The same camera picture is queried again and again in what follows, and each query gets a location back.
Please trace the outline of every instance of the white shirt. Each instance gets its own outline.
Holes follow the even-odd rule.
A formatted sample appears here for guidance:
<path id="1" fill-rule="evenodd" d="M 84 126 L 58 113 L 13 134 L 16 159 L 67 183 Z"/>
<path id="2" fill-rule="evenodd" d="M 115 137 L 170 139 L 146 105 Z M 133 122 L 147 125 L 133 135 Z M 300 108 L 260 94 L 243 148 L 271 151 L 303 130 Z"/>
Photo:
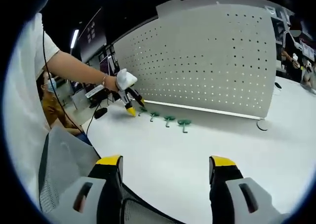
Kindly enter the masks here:
<path id="1" fill-rule="evenodd" d="M 41 14 L 22 30 L 7 70 L 4 97 L 4 132 L 10 158 L 23 187 L 39 206 L 38 172 L 49 125 L 41 107 L 36 76 L 45 66 Z M 45 34 L 46 60 L 59 49 Z"/>

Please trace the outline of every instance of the ceiling light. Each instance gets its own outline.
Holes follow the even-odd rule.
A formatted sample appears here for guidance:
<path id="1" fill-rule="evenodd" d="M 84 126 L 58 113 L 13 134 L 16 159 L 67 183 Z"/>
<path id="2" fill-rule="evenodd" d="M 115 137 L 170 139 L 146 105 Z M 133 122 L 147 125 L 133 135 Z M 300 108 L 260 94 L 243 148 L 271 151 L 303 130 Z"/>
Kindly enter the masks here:
<path id="1" fill-rule="evenodd" d="M 73 49 L 73 47 L 75 46 L 78 33 L 79 33 L 78 29 L 74 31 L 73 40 L 71 41 L 70 49 Z"/>

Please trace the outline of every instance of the cable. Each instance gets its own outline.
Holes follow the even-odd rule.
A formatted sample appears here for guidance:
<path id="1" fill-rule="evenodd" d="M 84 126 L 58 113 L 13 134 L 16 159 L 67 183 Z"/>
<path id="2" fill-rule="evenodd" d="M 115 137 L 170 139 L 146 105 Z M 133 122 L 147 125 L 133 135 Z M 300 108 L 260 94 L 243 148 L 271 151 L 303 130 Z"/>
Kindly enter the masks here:
<path id="1" fill-rule="evenodd" d="M 48 66 L 47 66 L 46 55 L 45 55 L 45 43 L 44 43 L 44 41 L 45 41 L 45 31 L 44 31 L 44 29 L 43 29 L 43 55 L 44 55 L 44 61 L 45 61 L 45 68 L 46 68 L 46 71 L 47 71 L 47 73 L 48 73 L 49 81 L 50 81 L 51 85 L 53 85 L 53 83 L 52 83 L 52 81 L 51 81 L 50 72 L 49 72 L 49 69 L 48 69 Z M 80 132 L 81 132 L 83 135 L 85 135 L 85 136 L 87 137 L 87 135 L 86 135 L 83 131 L 81 131 L 81 129 L 69 118 L 69 116 L 68 116 L 67 113 L 65 112 L 65 109 L 63 108 L 62 104 L 60 103 L 60 100 L 58 99 L 58 96 L 57 96 L 57 93 L 56 93 L 56 91 L 55 91 L 55 88 L 54 88 L 54 87 L 52 87 L 52 88 L 53 88 L 55 97 L 56 97 L 56 99 L 57 99 L 59 105 L 61 106 L 61 108 L 62 108 L 62 110 L 63 110 L 65 116 L 69 119 L 69 121 L 70 121 L 78 130 L 80 130 Z"/>
<path id="2" fill-rule="evenodd" d="M 93 115 L 92 115 L 92 118 L 91 118 L 91 120 L 90 120 L 90 122 L 89 122 L 89 125 L 88 125 L 88 128 L 87 128 L 87 133 L 86 133 L 86 135 L 88 136 L 88 130 L 89 130 L 89 127 L 90 127 L 90 124 L 91 124 L 91 122 L 92 122 L 92 120 L 93 120 L 93 118 L 94 118 L 94 114 L 96 113 L 96 111 L 98 110 L 98 107 L 100 106 L 100 103 L 97 105 L 97 108 L 95 109 L 95 111 L 94 111 L 94 113 L 93 113 Z"/>

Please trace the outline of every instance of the green plastic object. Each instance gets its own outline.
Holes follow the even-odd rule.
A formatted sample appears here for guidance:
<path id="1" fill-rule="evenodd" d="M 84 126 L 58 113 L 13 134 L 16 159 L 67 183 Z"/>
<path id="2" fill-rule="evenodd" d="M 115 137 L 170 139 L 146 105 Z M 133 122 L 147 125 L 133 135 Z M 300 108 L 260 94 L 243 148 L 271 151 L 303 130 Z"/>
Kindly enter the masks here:
<path id="1" fill-rule="evenodd" d="M 138 114 L 138 116 L 140 116 L 141 113 L 147 112 L 147 109 L 145 107 L 140 107 L 140 112 Z"/>
<path id="2" fill-rule="evenodd" d="M 192 122 L 192 121 L 190 121 L 189 119 L 180 119 L 180 120 L 178 120 L 178 124 L 179 124 L 179 125 L 182 125 L 182 127 L 183 127 L 182 132 L 183 132 L 184 134 L 187 134 L 187 133 L 188 133 L 187 131 L 185 131 L 185 127 L 186 127 L 186 125 L 191 124 L 191 122 Z"/>
<path id="3" fill-rule="evenodd" d="M 170 126 L 168 125 L 169 122 L 172 121 L 172 120 L 175 120 L 176 117 L 174 117 L 174 116 L 172 116 L 172 115 L 166 115 L 166 116 L 164 117 L 164 119 L 167 121 L 166 127 L 169 128 L 169 127 L 170 127 Z"/>
<path id="4" fill-rule="evenodd" d="M 157 117 L 157 116 L 160 115 L 159 112 L 152 112 L 152 113 L 150 113 L 150 114 L 152 115 L 152 117 L 151 117 L 151 119 L 150 119 L 150 122 L 153 122 L 153 118 L 154 118 L 154 117 Z"/>

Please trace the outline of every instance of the white perforated panel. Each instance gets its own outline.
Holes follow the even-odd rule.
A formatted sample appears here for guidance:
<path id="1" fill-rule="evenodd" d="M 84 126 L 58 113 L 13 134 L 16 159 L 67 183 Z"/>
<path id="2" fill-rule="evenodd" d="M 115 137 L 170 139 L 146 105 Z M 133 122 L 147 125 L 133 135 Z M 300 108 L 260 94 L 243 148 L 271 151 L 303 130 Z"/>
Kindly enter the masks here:
<path id="1" fill-rule="evenodd" d="M 156 19 L 114 47 L 147 100 L 265 117 L 275 41 L 264 9 L 219 4 Z"/>

